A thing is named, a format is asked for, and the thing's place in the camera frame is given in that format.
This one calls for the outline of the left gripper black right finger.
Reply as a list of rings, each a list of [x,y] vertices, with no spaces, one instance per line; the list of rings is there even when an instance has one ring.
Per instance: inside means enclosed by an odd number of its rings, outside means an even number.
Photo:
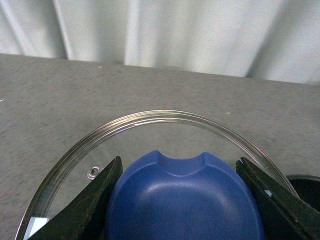
[[[267,240],[318,240],[320,212],[245,157],[236,162],[257,204]]]

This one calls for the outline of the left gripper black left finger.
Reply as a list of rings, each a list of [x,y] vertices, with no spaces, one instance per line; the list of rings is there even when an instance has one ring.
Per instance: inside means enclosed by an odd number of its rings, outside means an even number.
[[[31,240],[97,240],[105,224],[111,193],[123,174],[116,156],[63,210],[36,231]]]

